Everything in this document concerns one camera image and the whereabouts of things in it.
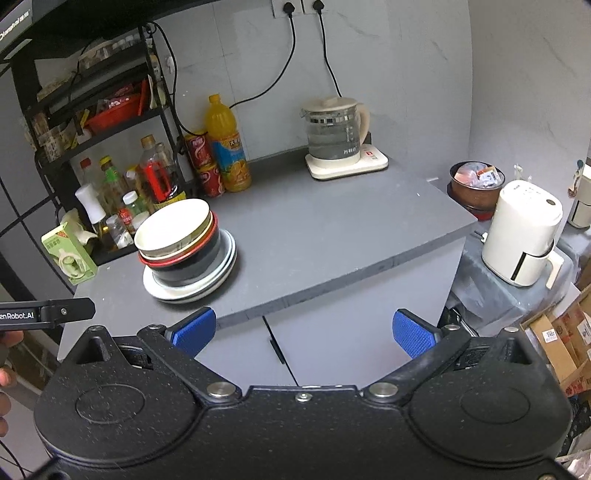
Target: white wall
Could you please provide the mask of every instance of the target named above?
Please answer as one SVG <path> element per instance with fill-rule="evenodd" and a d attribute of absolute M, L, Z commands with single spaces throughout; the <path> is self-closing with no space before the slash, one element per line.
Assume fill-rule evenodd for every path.
<path fill-rule="evenodd" d="M 493 163 L 511 178 L 519 163 L 566 214 L 576 161 L 589 147 L 591 7 L 582 0 L 469 0 L 469 6 L 470 159 Z"/>
<path fill-rule="evenodd" d="M 423 177 L 467 158 L 472 49 L 467 0 L 326 0 L 329 60 L 343 95 L 366 103 L 374 143 Z M 229 105 L 262 92 L 291 48 L 288 19 L 270 0 L 220 0 L 160 21 L 179 66 L 178 112 L 203 125 L 207 97 Z M 285 77 L 236 108 L 249 158 L 307 144 L 300 106 L 335 90 L 317 15 L 294 18 L 297 47 Z M 161 56 L 166 46 L 158 42 Z"/>

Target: air fryer handle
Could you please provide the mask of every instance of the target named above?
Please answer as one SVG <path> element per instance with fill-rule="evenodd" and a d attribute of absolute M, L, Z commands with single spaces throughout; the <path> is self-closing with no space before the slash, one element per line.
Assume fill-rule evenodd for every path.
<path fill-rule="evenodd" d="M 556 253 L 556 250 L 552 250 L 548 256 L 548 261 L 552 264 L 552 271 L 546 282 L 546 288 L 551 289 L 554 286 L 554 282 L 556 282 L 556 278 L 558 278 L 558 273 L 560 272 L 562 265 L 564 264 L 564 258 Z"/>

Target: gray wall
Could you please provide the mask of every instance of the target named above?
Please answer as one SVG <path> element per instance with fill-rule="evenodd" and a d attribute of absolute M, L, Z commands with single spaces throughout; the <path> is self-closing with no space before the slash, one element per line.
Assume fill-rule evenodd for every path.
<path fill-rule="evenodd" d="M 591 7 L 582 0 L 469 0 L 474 86 L 470 159 L 563 204 L 591 130 Z"/>

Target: hand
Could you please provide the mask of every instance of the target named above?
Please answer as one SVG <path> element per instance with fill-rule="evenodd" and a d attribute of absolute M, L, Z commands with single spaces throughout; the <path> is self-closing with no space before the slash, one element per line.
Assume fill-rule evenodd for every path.
<path fill-rule="evenodd" d="M 6 332 L 0 342 L 7 347 L 12 347 L 17 343 L 22 342 L 22 332 Z M 17 384 L 17 375 L 8 367 L 0 368 L 0 386 L 11 387 Z M 0 437 L 4 437 L 8 433 L 8 422 L 4 420 L 11 408 L 10 398 L 5 393 L 0 392 Z"/>

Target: white bottle cap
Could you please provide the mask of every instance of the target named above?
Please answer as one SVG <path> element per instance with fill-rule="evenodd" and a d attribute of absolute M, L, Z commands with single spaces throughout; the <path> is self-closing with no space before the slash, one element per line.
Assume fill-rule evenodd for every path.
<path fill-rule="evenodd" d="M 131 205 L 132 203 L 134 203 L 136 200 L 138 199 L 138 194 L 136 193 L 135 190 L 126 193 L 125 195 L 123 195 L 123 203 L 126 205 Z"/>
<path fill-rule="evenodd" d="M 97 198 L 96 190 L 90 184 L 85 184 L 76 190 L 76 197 L 80 200 L 80 203 L 84 206 L 88 219 L 92 225 L 99 223 L 103 218 L 107 216 L 105 210 L 100 205 Z"/>

